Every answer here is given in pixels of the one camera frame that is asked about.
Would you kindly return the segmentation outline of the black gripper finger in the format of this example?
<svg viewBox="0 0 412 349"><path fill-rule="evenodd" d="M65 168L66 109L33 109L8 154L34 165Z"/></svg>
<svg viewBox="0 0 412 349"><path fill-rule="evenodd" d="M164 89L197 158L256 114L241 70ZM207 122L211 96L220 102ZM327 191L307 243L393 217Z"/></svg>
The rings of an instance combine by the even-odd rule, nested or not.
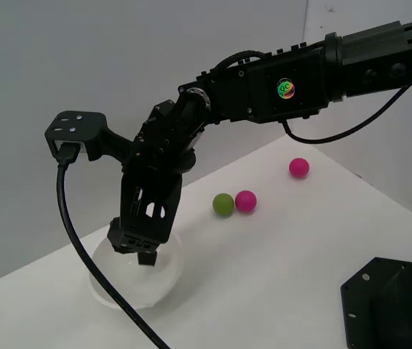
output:
<svg viewBox="0 0 412 349"><path fill-rule="evenodd" d="M122 237L122 232L120 231L120 219L115 217L109 225L107 239L111 243L115 252L121 253L120 238Z"/></svg>
<svg viewBox="0 0 412 349"><path fill-rule="evenodd" d="M120 228L136 252L153 251L169 240L181 199L179 174L124 174Z"/></svg>

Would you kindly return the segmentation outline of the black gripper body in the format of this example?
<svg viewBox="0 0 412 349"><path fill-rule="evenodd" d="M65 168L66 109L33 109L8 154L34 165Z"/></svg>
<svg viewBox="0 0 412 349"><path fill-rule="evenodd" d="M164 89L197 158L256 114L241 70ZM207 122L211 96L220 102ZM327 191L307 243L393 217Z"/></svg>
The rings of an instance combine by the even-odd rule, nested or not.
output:
<svg viewBox="0 0 412 349"><path fill-rule="evenodd" d="M132 142L122 172L189 172L196 164L194 146L205 124L202 100L165 100L155 105Z"/></svg>

